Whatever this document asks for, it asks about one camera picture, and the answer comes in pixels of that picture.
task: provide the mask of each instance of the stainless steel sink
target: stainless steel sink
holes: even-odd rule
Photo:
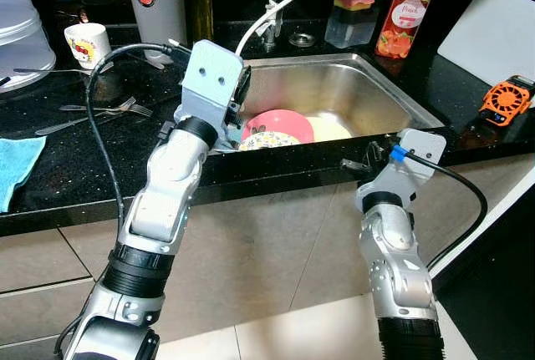
[[[270,109],[328,116],[354,137],[443,124],[357,54],[256,59],[242,117]]]

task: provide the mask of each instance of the black countertop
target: black countertop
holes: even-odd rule
[[[248,24],[220,25],[216,41],[234,49]],[[285,34],[294,30],[314,33],[321,40],[324,23],[287,22],[284,30]],[[319,42],[311,48],[295,48],[287,43],[286,35],[268,55],[262,53],[258,41],[253,40],[243,56],[359,53],[444,123],[444,128],[434,129],[448,142],[441,160],[443,165],[533,152],[534,111],[520,115],[506,128],[475,121],[482,97],[490,86],[436,53],[443,37],[421,34],[409,57],[403,61],[376,56],[371,45],[338,50]],[[136,39],[135,30],[110,29],[112,44],[121,45]],[[57,68],[75,66],[73,61],[70,53],[59,53]],[[122,114],[100,121],[99,129],[124,197],[131,198],[145,183],[146,161],[157,132],[165,120],[172,119],[180,103],[182,74],[174,66],[159,70],[127,57],[115,62],[114,68],[102,77],[96,102],[118,104],[133,95],[139,104],[154,110],[149,119]],[[0,137],[34,137],[37,129],[84,116],[84,113],[60,112],[58,107],[82,104],[86,79],[77,74],[50,74],[15,94],[0,95]],[[195,204],[358,180],[366,175],[341,169],[340,161],[343,158],[361,161],[366,146],[374,139],[380,142],[386,138],[366,136],[212,155],[204,165]],[[113,218],[113,198],[104,162],[87,123],[56,132],[47,138],[28,182],[15,191],[9,212],[0,215],[0,236]]]

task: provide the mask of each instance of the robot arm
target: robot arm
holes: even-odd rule
[[[405,151],[434,162],[446,141],[442,136],[405,129],[379,175],[357,190],[363,212],[359,245],[369,281],[380,341],[389,358],[442,359],[431,278],[418,255],[413,217],[406,208],[434,170],[405,158]]]
[[[65,359],[155,358],[159,337],[150,325],[161,312],[191,195],[208,152],[227,139],[229,114],[239,109],[235,98],[247,90],[247,80],[234,53],[208,41],[194,46],[176,128],[149,158],[146,186],[134,198]]]

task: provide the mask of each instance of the pink bowl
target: pink bowl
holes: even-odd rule
[[[295,111],[274,109],[255,116],[246,123],[242,134],[242,140],[245,140],[252,134],[252,128],[260,130],[261,126],[264,126],[267,132],[282,132],[289,134],[299,140],[300,143],[314,142],[314,132],[310,122]]]

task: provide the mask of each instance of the white mug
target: white mug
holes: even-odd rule
[[[98,23],[80,23],[64,30],[65,39],[80,66],[93,69],[111,51],[106,27]]]

